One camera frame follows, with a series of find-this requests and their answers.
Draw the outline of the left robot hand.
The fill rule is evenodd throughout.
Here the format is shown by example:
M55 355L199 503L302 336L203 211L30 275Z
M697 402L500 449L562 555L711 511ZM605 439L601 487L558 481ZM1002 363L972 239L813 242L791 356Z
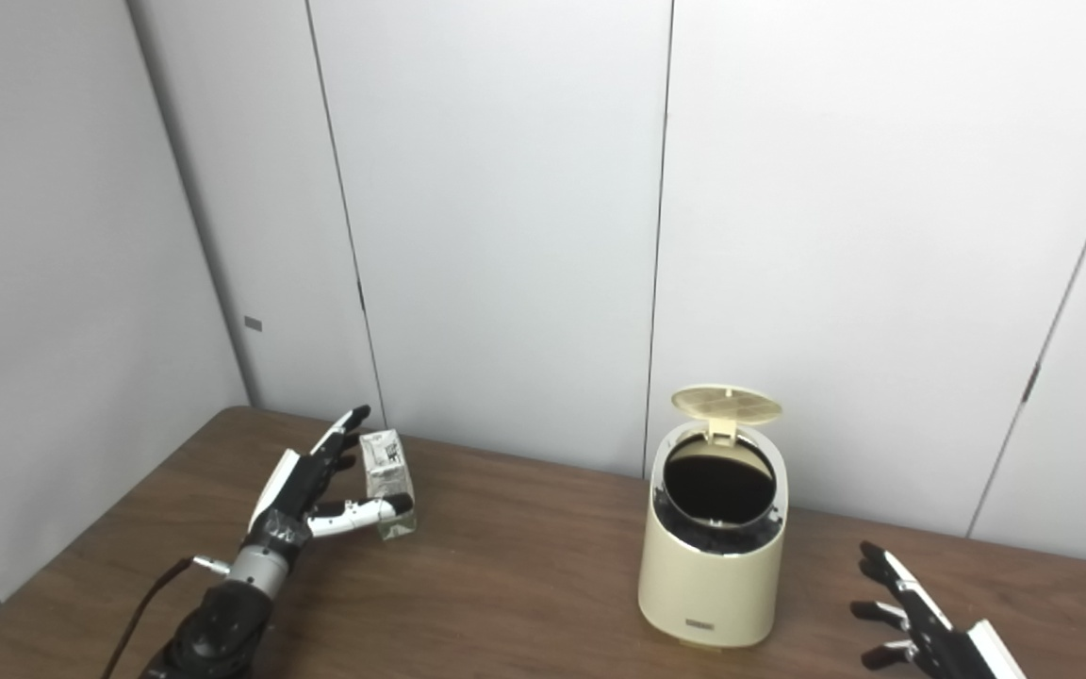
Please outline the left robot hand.
M415 508L408 491L387 493L361 500L321 502L338 471L354 466L356 458L348 451L359 443L358 426L370 416L370 406L362 405L334 422L323 433L313 451L299 455L285 451L268 477L255 504L244 549L258 549L277 555L292 567L313 538L327 538L397 519Z

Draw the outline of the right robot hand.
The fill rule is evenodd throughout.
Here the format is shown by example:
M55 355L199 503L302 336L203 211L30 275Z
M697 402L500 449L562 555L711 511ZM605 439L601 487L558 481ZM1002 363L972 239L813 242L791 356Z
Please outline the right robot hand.
M944 611L901 559L883 546L863 540L859 571L883 584L897 604L854 601L853 618L884 623L906 634L862 654L868 671L895 665L915 666L929 678L1025 678L1020 663L987 620L968 629L954 627Z

